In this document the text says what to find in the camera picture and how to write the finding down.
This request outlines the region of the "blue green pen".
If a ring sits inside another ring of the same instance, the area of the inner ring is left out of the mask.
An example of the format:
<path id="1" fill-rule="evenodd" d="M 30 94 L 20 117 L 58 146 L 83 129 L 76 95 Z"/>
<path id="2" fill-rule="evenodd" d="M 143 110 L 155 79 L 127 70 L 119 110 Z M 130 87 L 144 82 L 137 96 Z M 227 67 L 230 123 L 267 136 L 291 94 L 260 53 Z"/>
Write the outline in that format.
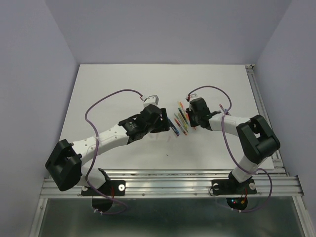
<path id="1" fill-rule="evenodd" d="M 168 118 L 168 123 L 171 127 L 171 129 L 173 130 L 173 132 L 175 133 L 175 135 L 178 137 L 179 136 L 179 131 L 178 129 L 175 127 L 175 125 L 171 122 L 171 120 Z"/>

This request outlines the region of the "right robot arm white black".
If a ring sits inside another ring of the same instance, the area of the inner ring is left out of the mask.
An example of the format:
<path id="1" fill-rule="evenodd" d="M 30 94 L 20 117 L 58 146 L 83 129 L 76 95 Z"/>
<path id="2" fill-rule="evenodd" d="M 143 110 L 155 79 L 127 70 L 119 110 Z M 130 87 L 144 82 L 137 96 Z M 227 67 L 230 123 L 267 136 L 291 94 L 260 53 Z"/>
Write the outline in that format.
<path id="1" fill-rule="evenodd" d="M 190 126 L 200 126 L 210 131 L 220 131 L 231 157 L 226 133 L 239 138 L 243 157 L 240 161 L 232 158 L 236 168 L 230 172 L 227 187 L 233 193 L 238 193 L 255 174 L 259 166 L 279 148 L 280 141 L 261 115 L 252 118 L 228 116 L 220 111 L 211 112 L 206 101 L 194 94 L 188 96 L 189 107 L 186 113 L 189 116 Z"/>

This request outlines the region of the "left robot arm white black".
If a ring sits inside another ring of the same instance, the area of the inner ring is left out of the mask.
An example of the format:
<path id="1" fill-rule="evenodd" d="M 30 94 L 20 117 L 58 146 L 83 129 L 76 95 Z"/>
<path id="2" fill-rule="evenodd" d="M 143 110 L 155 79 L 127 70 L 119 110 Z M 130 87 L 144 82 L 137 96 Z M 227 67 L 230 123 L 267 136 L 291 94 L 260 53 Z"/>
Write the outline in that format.
<path id="1" fill-rule="evenodd" d="M 105 171 L 84 165 L 111 149 L 141 140 L 148 133 L 168 130 L 166 109 L 148 105 L 139 114 L 120 121 L 98 135 L 71 143 L 66 139 L 57 142 L 45 168 L 60 191 L 76 185 L 92 186 L 98 194 L 103 195 L 110 188 Z"/>

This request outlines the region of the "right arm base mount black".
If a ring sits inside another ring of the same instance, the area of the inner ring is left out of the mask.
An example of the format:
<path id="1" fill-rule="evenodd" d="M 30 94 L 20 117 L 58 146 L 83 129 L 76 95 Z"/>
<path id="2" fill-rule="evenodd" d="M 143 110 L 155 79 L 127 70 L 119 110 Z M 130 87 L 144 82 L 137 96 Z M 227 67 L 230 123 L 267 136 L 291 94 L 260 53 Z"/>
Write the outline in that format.
<path id="1" fill-rule="evenodd" d="M 230 173 L 228 179 L 212 181 L 209 194 L 212 197 L 227 196 L 226 202 L 230 208 L 245 211 L 248 205 L 248 196 L 257 194 L 257 189 L 252 176 L 239 183 Z"/>

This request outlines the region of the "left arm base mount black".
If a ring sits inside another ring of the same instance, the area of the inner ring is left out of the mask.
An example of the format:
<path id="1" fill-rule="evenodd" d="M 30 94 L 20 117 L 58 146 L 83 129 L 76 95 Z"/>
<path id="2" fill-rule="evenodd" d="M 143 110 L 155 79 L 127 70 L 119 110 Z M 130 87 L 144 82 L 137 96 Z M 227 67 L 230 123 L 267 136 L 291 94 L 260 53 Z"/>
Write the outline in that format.
<path id="1" fill-rule="evenodd" d="M 127 205 L 118 200 L 125 195 L 124 180 L 111 180 L 105 170 L 92 170 L 88 180 L 81 187 L 83 197 L 92 197 L 91 205 L 100 215 L 117 215 L 127 211 Z"/>

